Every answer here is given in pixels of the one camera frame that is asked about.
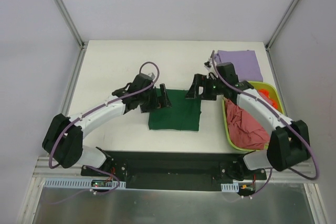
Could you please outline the green polo shirt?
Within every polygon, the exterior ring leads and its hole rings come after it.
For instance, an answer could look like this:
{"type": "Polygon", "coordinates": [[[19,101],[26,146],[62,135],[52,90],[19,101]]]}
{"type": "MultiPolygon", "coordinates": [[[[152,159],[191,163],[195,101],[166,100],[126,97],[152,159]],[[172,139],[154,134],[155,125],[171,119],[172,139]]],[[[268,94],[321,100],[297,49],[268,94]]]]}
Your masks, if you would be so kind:
{"type": "Polygon", "coordinates": [[[148,126],[151,130],[199,131],[201,99],[186,99],[186,90],[167,90],[172,104],[150,112],[148,126]]]}

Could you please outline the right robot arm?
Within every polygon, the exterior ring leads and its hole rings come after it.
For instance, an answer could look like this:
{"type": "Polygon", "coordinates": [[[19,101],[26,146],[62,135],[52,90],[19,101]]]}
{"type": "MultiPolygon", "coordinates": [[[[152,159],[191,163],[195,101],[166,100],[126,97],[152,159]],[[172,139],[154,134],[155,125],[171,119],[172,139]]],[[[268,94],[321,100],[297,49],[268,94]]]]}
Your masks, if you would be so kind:
{"type": "Polygon", "coordinates": [[[293,121],[263,99],[248,82],[239,81],[234,65],[220,63],[214,73],[195,74],[187,99],[216,100],[222,95],[249,113],[270,136],[264,151],[244,155],[236,166],[242,179],[250,178],[256,169],[273,168],[279,172],[311,157],[308,127],[302,120],[293,121]]]}

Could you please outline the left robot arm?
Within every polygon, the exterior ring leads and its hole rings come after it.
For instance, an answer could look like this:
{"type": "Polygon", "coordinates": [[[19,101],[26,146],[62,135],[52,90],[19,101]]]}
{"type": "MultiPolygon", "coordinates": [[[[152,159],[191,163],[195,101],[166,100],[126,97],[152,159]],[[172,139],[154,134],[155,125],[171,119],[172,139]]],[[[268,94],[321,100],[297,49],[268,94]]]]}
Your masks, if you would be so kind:
{"type": "Polygon", "coordinates": [[[108,155],[99,147],[85,146],[84,139],[108,121],[140,108],[149,113],[172,106],[165,84],[157,89],[154,75],[139,73],[132,82],[111,93],[105,101],[84,112],[72,116],[56,115],[49,126],[42,147],[49,160],[56,161],[52,168],[70,168],[76,164],[91,166],[99,176],[110,173],[108,155]]]}

